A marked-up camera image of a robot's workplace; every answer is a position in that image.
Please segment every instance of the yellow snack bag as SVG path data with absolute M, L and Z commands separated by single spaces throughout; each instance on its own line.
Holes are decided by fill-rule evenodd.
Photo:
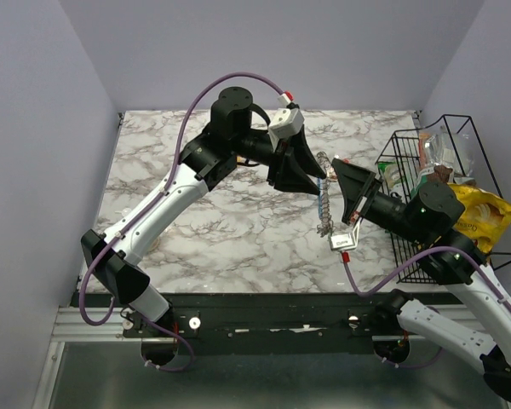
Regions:
M 489 253 L 511 224 L 511 204 L 477 187 L 454 183 L 449 186 L 466 206 L 456 230 L 474 240 L 479 250 Z

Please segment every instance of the wire basket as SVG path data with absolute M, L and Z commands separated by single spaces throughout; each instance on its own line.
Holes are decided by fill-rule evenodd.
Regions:
M 399 177 L 401 180 L 401 189 L 405 201 L 411 200 L 411 191 L 415 188 L 416 177 L 420 169 L 420 154 L 419 154 L 419 135 L 420 131 L 433 134 L 439 132 L 440 134 L 448 134 L 451 138 L 451 144 L 454 148 L 456 161 L 459 164 L 460 171 L 466 175 L 465 164 L 462 163 L 460 155 L 458 154 L 455 139 L 458 135 L 468 136 L 468 150 L 473 156 L 474 165 L 473 177 L 477 181 L 477 186 L 497 194 L 501 198 L 502 191 L 498 186 L 494 172 L 486 156 L 485 149 L 479 138 L 479 133 L 475 128 L 474 121 L 467 115 L 443 115 L 433 124 L 424 128 L 415 128 L 413 130 L 396 130 L 392 137 L 388 140 L 386 146 L 382 149 L 381 154 L 376 160 L 377 164 L 396 162 L 399 169 Z M 390 194 L 387 183 L 382 184 L 382 191 L 385 194 Z M 420 249 L 415 247 L 407 240 L 401 239 L 398 235 L 390 233 L 392 240 L 393 255 L 395 257 L 396 265 L 400 265 L 413 257 Z M 500 241 L 494 246 L 491 252 L 491 265 L 494 270 L 499 270 L 511 263 L 511 225 Z M 417 283 L 417 284 L 434 284 L 435 280 L 429 277 L 418 265 L 413 264 L 398 277 L 399 283 Z

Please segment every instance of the white wall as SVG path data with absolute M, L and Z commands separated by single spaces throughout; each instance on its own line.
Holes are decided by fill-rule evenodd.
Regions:
M 118 117 L 56 0 L 0 1 L 0 408 L 27 408 Z
M 305 108 L 420 109 L 483 3 L 60 2 L 121 109 L 185 108 L 237 70 L 269 76 Z M 235 81 L 257 103 L 276 105 L 273 92 Z
M 424 107 L 472 115 L 503 196 L 511 202 L 511 0 L 486 0 Z M 511 290 L 511 268 L 498 272 Z

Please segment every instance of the chain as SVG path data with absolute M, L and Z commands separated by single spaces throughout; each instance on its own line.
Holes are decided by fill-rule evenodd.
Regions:
M 319 179 L 319 218 L 320 224 L 317 227 L 317 232 L 320 237 L 324 237 L 333 232 L 333 221 L 331 220 L 330 212 L 330 194 L 328 189 L 330 188 L 330 170 L 331 162 L 325 152 L 318 152 L 316 154 L 316 160 L 320 167 L 324 170 L 328 176 L 324 180 Z

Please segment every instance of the marble table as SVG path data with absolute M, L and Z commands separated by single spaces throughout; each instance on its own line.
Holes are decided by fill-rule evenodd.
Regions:
M 413 128 L 410 112 L 305 111 L 312 152 L 339 155 L 362 166 L 374 162 L 398 129 Z M 97 231 L 136 206 L 168 172 L 183 111 L 127 112 L 102 200 Z M 208 122 L 195 112 L 192 139 Z M 281 193 L 266 182 L 267 167 L 239 168 L 214 191 L 182 213 L 140 267 L 162 292 L 352 292 L 340 257 L 316 232 L 318 200 Z M 343 199 L 330 186 L 331 213 L 340 225 Z M 365 221 L 351 252 L 359 287 L 371 288 L 395 267 L 389 235 Z M 436 285 L 395 284 L 404 291 L 438 291 Z M 95 279 L 89 292 L 104 292 Z

